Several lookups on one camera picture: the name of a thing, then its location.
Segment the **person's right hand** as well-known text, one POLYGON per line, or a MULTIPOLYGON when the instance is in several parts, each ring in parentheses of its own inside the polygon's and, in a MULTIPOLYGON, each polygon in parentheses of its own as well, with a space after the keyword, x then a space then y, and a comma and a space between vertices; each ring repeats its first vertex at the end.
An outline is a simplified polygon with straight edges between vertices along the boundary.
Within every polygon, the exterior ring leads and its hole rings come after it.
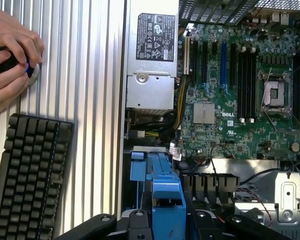
POLYGON ((0 113, 6 110, 11 103, 26 89, 29 83, 27 59, 23 50, 1 50, 0 64, 14 55, 19 58, 13 68, 0 73, 0 113))

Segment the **person's left hand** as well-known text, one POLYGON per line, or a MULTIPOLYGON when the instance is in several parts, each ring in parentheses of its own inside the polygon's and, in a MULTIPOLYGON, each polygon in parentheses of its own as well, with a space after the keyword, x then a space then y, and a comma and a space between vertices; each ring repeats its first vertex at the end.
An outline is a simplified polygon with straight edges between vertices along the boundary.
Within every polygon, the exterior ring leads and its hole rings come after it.
POLYGON ((0 48, 6 47, 21 64, 35 67, 42 63, 44 43, 40 36, 27 29, 17 19, 0 9, 0 48))

